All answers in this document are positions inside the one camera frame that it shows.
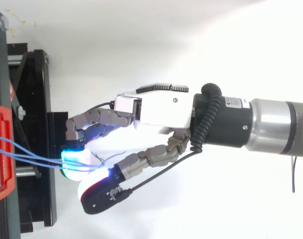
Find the black coiled cable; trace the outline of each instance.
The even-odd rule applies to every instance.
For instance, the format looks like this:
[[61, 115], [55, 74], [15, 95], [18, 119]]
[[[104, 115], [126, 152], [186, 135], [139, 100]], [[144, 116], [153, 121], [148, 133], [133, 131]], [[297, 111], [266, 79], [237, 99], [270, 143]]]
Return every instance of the black coiled cable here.
[[202, 152], [202, 145], [206, 140], [206, 136], [213, 125], [214, 120], [216, 119], [216, 116], [220, 110], [221, 105], [221, 90], [220, 88], [212, 83], [206, 84], [201, 88], [201, 93], [208, 97], [209, 100], [209, 107], [204, 115], [203, 119], [201, 120], [200, 124], [197, 126], [196, 130], [194, 131], [193, 136], [191, 137], [191, 145], [193, 147], [190, 148], [191, 153], [188, 155], [185, 155], [181, 159], [177, 160], [175, 163], [172, 163], [167, 168], [163, 169], [159, 173], [155, 174], [154, 176], [150, 177], [149, 179], [143, 181], [142, 183], [138, 184], [137, 186], [131, 188], [128, 190], [129, 193], [132, 193], [133, 191], [137, 190], [138, 188], [141, 188], [145, 184], [149, 183], [150, 181], [154, 180], [155, 178], [161, 176], [177, 164], [181, 163], [182, 161], [190, 158], [191, 156], [194, 156], [198, 153]]
[[219, 113], [222, 99], [220, 88], [212, 83], [204, 85], [201, 88], [201, 93], [210, 100], [207, 112], [190, 138], [191, 145], [193, 146], [190, 150], [196, 153], [202, 152], [202, 145], [206, 140], [207, 134], [213, 125], [217, 114]]

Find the red plastic container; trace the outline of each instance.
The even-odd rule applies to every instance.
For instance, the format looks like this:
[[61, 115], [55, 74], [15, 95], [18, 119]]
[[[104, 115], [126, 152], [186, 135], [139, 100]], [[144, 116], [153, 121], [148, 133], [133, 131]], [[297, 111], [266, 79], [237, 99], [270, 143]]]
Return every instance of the red plastic container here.
[[[9, 108], [0, 106], [0, 137], [12, 140], [12, 115]], [[13, 145], [0, 140], [0, 149], [13, 153]], [[0, 200], [15, 188], [14, 159], [0, 154]]]

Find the silver cylindrical joint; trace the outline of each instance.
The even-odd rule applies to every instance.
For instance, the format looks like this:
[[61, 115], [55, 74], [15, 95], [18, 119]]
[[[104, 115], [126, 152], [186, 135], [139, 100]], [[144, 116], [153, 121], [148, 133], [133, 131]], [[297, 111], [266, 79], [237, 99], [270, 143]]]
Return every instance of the silver cylindrical joint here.
[[303, 157], [303, 104], [254, 99], [250, 151]]
[[288, 104], [262, 99], [254, 99], [250, 104], [253, 123], [246, 148], [250, 151], [282, 153], [291, 127]]
[[32, 166], [17, 167], [16, 176], [17, 177], [35, 176], [35, 172]]

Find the white background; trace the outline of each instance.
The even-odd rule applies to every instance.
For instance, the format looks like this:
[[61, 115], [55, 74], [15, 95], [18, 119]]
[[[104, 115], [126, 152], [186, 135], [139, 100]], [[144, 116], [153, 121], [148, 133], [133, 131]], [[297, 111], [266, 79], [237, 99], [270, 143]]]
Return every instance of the white background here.
[[[73, 116], [154, 82], [195, 93], [213, 82], [225, 96], [303, 102], [303, 0], [0, 0], [0, 11], [9, 43], [51, 56], [53, 111]], [[89, 147], [105, 157], [165, 142], [129, 127]], [[82, 210], [78, 183], [57, 172], [57, 223], [36, 223], [22, 238], [303, 239], [302, 158], [292, 194], [289, 157], [204, 149], [94, 216]]]

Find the black cylindrical housing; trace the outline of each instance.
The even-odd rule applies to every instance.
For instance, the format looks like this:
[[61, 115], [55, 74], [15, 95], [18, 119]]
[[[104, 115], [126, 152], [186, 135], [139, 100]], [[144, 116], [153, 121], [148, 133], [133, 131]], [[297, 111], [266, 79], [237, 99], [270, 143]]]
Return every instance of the black cylindrical housing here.
[[[247, 108], [244, 108], [242, 102], [239, 98], [222, 97], [220, 111], [205, 143], [240, 148], [248, 142], [253, 113], [249, 103], [246, 104]], [[209, 99], [204, 95], [194, 96], [192, 131], [201, 122], [208, 109], [208, 103]]]

